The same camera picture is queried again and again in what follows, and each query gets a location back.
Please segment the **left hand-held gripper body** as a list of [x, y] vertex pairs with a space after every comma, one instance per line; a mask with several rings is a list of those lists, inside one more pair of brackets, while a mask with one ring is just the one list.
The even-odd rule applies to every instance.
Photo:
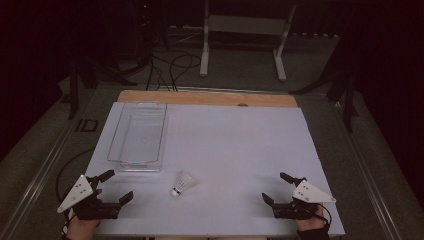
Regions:
[[58, 213], [72, 210], [80, 220], [116, 219], [121, 210], [119, 203], [105, 203], [98, 198], [96, 187], [97, 179], [92, 182], [85, 175], [81, 175], [70, 187], [57, 208]]

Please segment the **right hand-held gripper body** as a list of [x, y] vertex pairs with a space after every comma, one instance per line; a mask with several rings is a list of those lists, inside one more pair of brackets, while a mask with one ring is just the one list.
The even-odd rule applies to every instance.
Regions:
[[313, 217], [322, 203], [335, 203], [336, 199], [315, 187], [306, 178], [294, 178], [295, 190], [288, 204], [274, 203], [272, 211], [275, 218], [306, 220]]

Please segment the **clear plastic container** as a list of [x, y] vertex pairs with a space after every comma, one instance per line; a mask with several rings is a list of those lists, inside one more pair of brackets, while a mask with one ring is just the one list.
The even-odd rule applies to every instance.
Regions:
[[107, 160], [125, 172], [159, 172], [162, 168], [167, 104], [122, 105]]

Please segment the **white shuttlecock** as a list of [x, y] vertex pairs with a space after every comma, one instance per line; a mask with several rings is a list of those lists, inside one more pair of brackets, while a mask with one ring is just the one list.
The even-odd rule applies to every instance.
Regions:
[[196, 179], [185, 171], [180, 171], [173, 188], [171, 189], [171, 195], [173, 197], [180, 196], [182, 192], [191, 188], [196, 184]]

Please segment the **person's right hand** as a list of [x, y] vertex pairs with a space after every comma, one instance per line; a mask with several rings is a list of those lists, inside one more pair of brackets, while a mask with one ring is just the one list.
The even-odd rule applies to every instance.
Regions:
[[326, 226], [326, 221], [324, 220], [324, 209], [321, 205], [318, 206], [317, 211], [312, 218], [306, 220], [296, 220], [296, 226], [298, 231], [309, 231], [322, 229]]

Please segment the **person's left hand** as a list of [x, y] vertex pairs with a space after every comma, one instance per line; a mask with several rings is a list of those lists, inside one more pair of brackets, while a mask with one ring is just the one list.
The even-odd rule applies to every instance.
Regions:
[[80, 220], [74, 216], [65, 234], [68, 240], [92, 240], [100, 220]]

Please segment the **black square floor plate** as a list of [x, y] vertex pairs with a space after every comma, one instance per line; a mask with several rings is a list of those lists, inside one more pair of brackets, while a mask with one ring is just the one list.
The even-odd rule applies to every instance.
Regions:
[[92, 119], [80, 119], [75, 128], [76, 132], [95, 132], [99, 122]]

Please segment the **white table cover sheet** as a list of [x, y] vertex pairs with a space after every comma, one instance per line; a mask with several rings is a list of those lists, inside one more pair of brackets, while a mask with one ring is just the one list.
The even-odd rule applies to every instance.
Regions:
[[[196, 184], [180, 196], [171, 189], [180, 171]], [[284, 172], [330, 189], [299, 108], [176, 105], [167, 109], [163, 165], [157, 173], [119, 172], [101, 184], [101, 197], [134, 198], [100, 236], [293, 236], [295, 224], [277, 219], [262, 199], [288, 202]]]

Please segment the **black tripod stand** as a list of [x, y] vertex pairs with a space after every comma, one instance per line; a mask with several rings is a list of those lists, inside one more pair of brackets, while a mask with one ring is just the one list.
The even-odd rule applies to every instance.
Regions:
[[344, 98], [342, 121], [345, 128], [352, 132], [352, 117], [354, 115], [354, 92], [355, 92], [356, 72], [354, 68], [331, 69], [326, 67], [318, 80], [300, 89], [290, 91], [292, 95], [303, 95], [312, 90], [331, 83], [330, 89], [326, 93], [329, 102], [338, 102]]
[[113, 82], [117, 82], [124, 86], [135, 86], [134, 82], [125, 79], [117, 72], [112, 71], [90, 57], [72, 57], [69, 63], [69, 94], [66, 98], [70, 104], [69, 120], [72, 120], [76, 116], [79, 109], [79, 81], [82, 81], [87, 88], [94, 89], [97, 87], [98, 82], [94, 76], [91, 76], [90, 68], [98, 70], [101, 74], [109, 77]]

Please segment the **white metal stand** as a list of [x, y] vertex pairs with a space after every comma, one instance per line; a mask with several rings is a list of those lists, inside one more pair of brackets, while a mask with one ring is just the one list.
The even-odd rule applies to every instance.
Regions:
[[282, 52], [287, 41], [289, 30], [297, 6], [289, 7], [287, 16], [284, 19], [254, 18], [241, 16], [225, 16], [211, 14], [209, 11], [210, 0], [205, 0], [204, 6], [204, 25], [203, 25], [203, 49], [200, 62], [199, 75], [206, 77], [209, 66], [209, 33], [227, 32], [242, 34], [262, 34], [280, 36], [281, 41], [277, 48], [273, 50], [277, 76], [280, 82], [287, 80]]

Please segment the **metal floor rail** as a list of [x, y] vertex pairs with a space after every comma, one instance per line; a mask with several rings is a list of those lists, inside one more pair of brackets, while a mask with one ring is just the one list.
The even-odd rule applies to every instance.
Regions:
[[356, 167], [361, 183], [367, 192], [367, 198], [370, 201], [375, 215], [387, 240], [404, 240], [396, 226], [392, 214], [390, 213], [386, 201], [379, 190], [377, 183], [367, 165], [364, 155], [358, 145], [353, 133], [349, 132], [343, 121], [343, 109], [339, 102], [330, 104], [333, 115], [337, 121], [341, 135], [353, 156], [353, 162]]
[[94, 90], [82, 90], [75, 117], [56, 103], [0, 164], [0, 240], [12, 240], [31, 212]]

